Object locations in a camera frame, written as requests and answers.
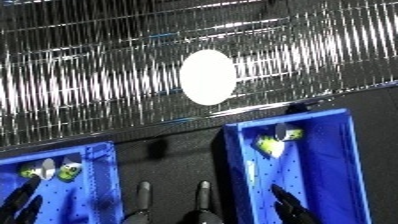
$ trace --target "blue container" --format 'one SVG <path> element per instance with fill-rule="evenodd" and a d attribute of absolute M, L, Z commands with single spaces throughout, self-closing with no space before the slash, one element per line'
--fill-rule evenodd
<path fill-rule="evenodd" d="M 283 122 L 303 128 L 304 138 L 286 142 L 280 158 L 267 157 L 253 141 L 259 134 L 272 135 Z M 239 223 L 281 223 L 273 206 L 273 183 L 297 196 L 323 224 L 371 223 L 347 110 L 229 124 L 224 131 Z"/>
<path fill-rule="evenodd" d="M 52 158 L 59 168 L 65 156 L 76 154 L 81 156 L 82 171 L 73 182 L 65 183 L 54 176 L 38 187 L 36 194 L 43 196 L 43 205 L 36 223 L 121 223 L 123 210 L 115 150 L 109 142 L 0 160 L 0 203 L 27 181 L 17 173 L 20 164 Z"/>

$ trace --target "dark background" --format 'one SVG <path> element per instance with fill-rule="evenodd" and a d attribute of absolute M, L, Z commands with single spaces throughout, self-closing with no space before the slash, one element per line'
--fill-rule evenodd
<path fill-rule="evenodd" d="M 398 210 L 398 88 L 356 93 L 312 110 L 349 108 L 354 117 L 364 180 L 374 223 L 396 223 Z M 153 220 L 178 223 L 194 208 L 197 183 L 214 185 L 215 211 L 235 223 L 223 136 L 218 123 L 283 114 L 283 109 L 201 121 L 193 131 L 175 126 L 167 134 L 117 144 L 119 172 L 126 213 L 134 211 L 137 183 L 154 185 Z"/>

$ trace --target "metallic surface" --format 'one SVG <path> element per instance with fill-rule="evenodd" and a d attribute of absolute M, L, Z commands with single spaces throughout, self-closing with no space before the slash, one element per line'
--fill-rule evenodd
<path fill-rule="evenodd" d="M 396 85 L 394 0 L 31 0 L 0 6 L 0 146 L 224 116 Z M 234 95 L 191 102 L 179 68 L 216 49 Z"/>

